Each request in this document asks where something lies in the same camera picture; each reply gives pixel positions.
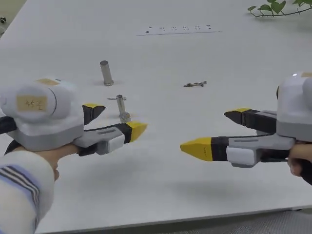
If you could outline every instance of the floor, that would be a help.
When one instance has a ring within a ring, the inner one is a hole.
[[[26,0],[0,0],[0,17],[6,17],[6,24],[0,23],[0,37],[1,33],[7,29],[10,23],[13,21],[14,17],[17,15],[19,10],[25,4]],[[312,209],[305,210],[305,213],[312,214]],[[135,228],[121,228],[121,229],[114,229],[110,231],[106,231],[106,233],[137,233],[137,234],[146,234],[146,233],[164,233],[164,232],[180,232],[185,231],[190,233],[191,230],[203,228],[203,227],[211,227],[213,225],[225,225],[229,221],[242,221],[242,220],[250,220],[253,219],[254,215],[247,215],[247,216],[239,216],[239,217],[232,217],[232,218],[219,218],[213,220],[202,220],[202,221],[189,221],[189,222],[180,222],[174,224],[164,224],[164,225],[153,225],[153,226],[146,226],[146,227],[139,227]],[[97,234],[102,233],[102,231],[88,231],[88,232],[79,232],[85,234]]]

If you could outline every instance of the white table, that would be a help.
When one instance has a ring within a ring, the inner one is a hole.
[[[86,102],[107,106],[91,127],[149,123],[135,143],[107,156],[59,164],[55,202],[38,233],[222,217],[312,205],[312,187],[285,163],[252,169],[207,163],[180,151],[186,141],[254,131],[223,116],[239,107],[276,109],[277,85],[311,69],[311,29],[300,17],[256,20],[259,0],[28,0],[0,41],[2,88],[55,75]],[[149,25],[209,23],[222,33],[138,37]],[[102,85],[101,60],[115,84]],[[205,87],[184,88],[207,81]],[[9,138],[1,137],[5,150]]]

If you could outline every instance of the metal rod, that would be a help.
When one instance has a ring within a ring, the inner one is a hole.
[[[122,123],[126,123],[131,121],[130,114],[126,112],[124,97],[119,94],[116,96],[118,109],[119,109],[119,118]]]
[[[105,86],[111,86],[114,84],[114,81],[112,79],[111,71],[109,69],[108,61],[102,61],[99,63],[101,66],[101,71],[104,78],[104,85]]]
[[[125,113],[126,112],[126,108],[125,108],[125,102],[123,100],[123,96],[121,94],[116,96],[116,100],[117,100],[117,104],[118,104],[118,109],[119,109],[119,113]]]

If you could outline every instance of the striped sleeve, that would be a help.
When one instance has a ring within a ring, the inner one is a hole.
[[[33,234],[53,201],[54,173],[35,153],[0,157],[0,234]]]

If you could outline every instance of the finger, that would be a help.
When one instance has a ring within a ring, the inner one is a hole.
[[[301,171],[302,171],[302,168],[299,164],[293,166],[291,165],[291,173],[294,175],[294,176],[299,176],[301,175]]]
[[[54,180],[59,178],[59,171],[57,169],[54,170]]]
[[[289,153],[289,158],[312,160],[312,144],[296,144]]]

